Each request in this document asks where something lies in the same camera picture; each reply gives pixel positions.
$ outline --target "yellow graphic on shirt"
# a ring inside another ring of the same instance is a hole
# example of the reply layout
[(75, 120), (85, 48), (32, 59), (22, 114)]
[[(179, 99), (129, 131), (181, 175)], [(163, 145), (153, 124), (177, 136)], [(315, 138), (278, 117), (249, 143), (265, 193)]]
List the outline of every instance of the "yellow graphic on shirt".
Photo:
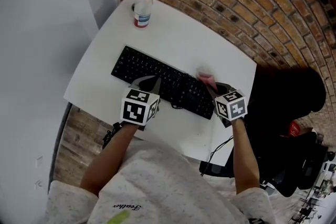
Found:
[(123, 223), (126, 219), (130, 217), (130, 212), (127, 210), (121, 211), (120, 213), (116, 214), (113, 216), (107, 224), (121, 224)]

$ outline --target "red object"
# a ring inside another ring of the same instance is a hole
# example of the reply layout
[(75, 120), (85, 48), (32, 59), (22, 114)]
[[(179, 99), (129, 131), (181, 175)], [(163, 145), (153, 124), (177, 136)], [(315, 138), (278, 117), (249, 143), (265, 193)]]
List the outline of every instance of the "red object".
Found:
[(299, 136), (301, 131), (301, 128), (298, 124), (296, 124), (294, 121), (291, 122), (289, 127), (289, 135), (290, 136)]

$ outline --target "brick wall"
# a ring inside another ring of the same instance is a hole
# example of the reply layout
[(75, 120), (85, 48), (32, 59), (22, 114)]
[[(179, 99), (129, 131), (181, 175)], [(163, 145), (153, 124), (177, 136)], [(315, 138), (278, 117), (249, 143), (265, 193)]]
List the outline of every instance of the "brick wall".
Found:
[(327, 145), (336, 146), (336, 0), (160, 1), (200, 21), (265, 68), (310, 66), (320, 73), (325, 106), (298, 123), (314, 126)]

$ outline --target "black keyboard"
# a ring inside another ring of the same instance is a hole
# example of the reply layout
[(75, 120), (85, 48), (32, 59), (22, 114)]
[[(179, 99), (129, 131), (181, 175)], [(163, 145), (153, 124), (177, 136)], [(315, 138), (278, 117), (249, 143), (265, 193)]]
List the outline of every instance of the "black keyboard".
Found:
[(125, 46), (111, 75), (129, 84), (144, 76), (159, 76), (160, 98), (174, 108), (187, 109), (209, 120), (212, 117), (215, 107), (203, 83), (133, 48)]

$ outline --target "black cable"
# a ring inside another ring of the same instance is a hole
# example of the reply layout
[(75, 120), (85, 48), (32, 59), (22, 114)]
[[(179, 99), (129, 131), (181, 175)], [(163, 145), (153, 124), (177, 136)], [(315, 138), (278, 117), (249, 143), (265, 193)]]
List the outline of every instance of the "black cable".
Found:
[(231, 136), (228, 140), (226, 140), (224, 143), (220, 144), (218, 147), (216, 147), (216, 149), (214, 151), (212, 151), (210, 153), (210, 159), (208, 160), (208, 164), (206, 165), (205, 169), (203, 170), (203, 172), (201, 173), (201, 176), (204, 175), (204, 172), (208, 169), (211, 159), (214, 156), (214, 154), (219, 151), (223, 146), (225, 146), (229, 141), (231, 141), (233, 139), (233, 136)]

